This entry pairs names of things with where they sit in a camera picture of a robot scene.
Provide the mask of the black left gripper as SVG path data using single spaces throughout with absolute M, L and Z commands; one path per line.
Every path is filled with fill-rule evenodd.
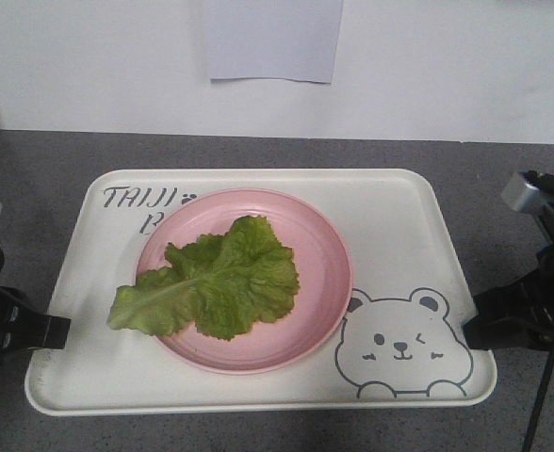
M 23 291 L 0 286 L 0 364 L 21 350 L 65 348 L 71 323 L 67 317 L 36 313 Z

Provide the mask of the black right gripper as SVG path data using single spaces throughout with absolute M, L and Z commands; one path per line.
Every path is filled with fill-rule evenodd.
M 531 190 L 535 218 L 549 244 L 537 252 L 539 296 L 537 304 L 548 330 L 554 331 L 554 174 L 523 172 Z M 472 349 L 494 350 L 522 347 L 540 350 L 531 299 L 521 284 L 496 287 L 476 295 L 477 313 L 463 325 L 464 338 Z

